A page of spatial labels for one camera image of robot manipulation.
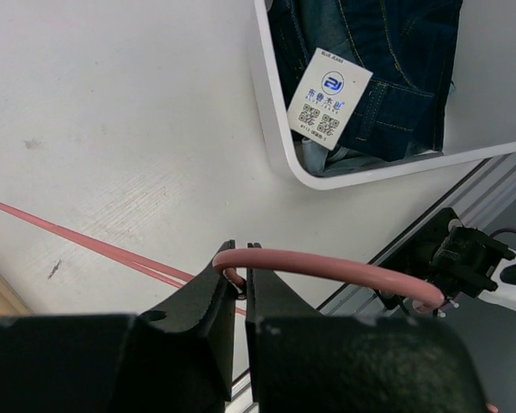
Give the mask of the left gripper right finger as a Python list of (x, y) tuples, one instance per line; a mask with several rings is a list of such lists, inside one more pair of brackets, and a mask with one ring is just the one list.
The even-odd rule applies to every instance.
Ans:
[(319, 276), (414, 299), (435, 286), (392, 270), (306, 253), (245, 251), (253, 398), (263, 412), (485, 412), (488, 400), (459, 337), (429, 318), (325, 316), (280, 272)]

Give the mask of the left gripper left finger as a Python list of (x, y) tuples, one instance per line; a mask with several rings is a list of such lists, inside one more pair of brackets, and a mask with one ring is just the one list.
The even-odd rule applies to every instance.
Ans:
[(0, 317), (0, 412), (222, 412), (236, 297), (207, 266), (140, 314)]

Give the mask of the pink wire hanger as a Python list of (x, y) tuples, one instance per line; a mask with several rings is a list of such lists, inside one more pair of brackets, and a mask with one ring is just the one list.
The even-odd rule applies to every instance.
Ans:
[(415, 277), (257, 244), (221, 245), (190, 275), (0, 203), (0, 210), (174, 285), (139, 315), (0, 317), (0, 412), (223, 412), (244, 300), (252, 397), (262, 412), (492, 412), (458, 336), (428, 319), (326, 316), (283, 272), (440, 308)]

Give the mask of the light blue denim skirt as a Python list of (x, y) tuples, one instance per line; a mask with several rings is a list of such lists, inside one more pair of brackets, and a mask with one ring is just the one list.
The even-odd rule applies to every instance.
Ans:
[(303, 139), (301, 164), (313, 176), (332, 177), (366, 170), (382, 165), (384, 161), (340, 145), (330, 151), (312, 140)]

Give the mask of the dark blue denim skirt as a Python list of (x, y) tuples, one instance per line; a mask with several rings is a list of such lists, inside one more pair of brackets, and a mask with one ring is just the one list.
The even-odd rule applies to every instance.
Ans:
[(321, 48), (372, 73), (341, 146), (384, 161), (411, 146), (440, 151), (460, 1), (275, 1), (268, 11), (283, 96), (290, 102)]

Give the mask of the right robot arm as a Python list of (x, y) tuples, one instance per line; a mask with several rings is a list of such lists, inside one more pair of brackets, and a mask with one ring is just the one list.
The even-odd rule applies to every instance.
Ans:
[(459, 307), (465, 295), (516, 313), (516, 251), (497, 239), (516, 228), (502, 227), (485, 233), (460, 222), (433, 245), (427, 256), (427, 280), (444, 295), (438, 316)]

